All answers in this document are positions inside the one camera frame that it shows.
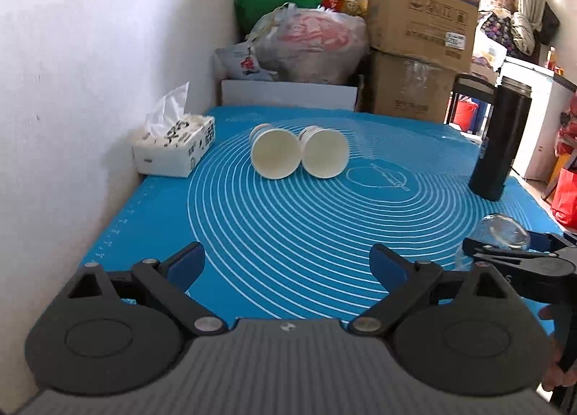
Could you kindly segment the person's right hand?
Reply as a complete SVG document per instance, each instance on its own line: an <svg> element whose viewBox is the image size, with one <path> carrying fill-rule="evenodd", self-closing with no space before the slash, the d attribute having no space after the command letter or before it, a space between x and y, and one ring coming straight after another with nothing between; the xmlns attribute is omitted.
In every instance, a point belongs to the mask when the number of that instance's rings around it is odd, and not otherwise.
<svg viewBox="0 0 577 415"><path fill-rule="evenodd" d="M551 392L556 387L568 388L576 384L576 366L564 371L559 367L559 360L564 351L564 344L556 339L556 330L550 335L552 359L542 378L541 386L546 392Z"/></svg>

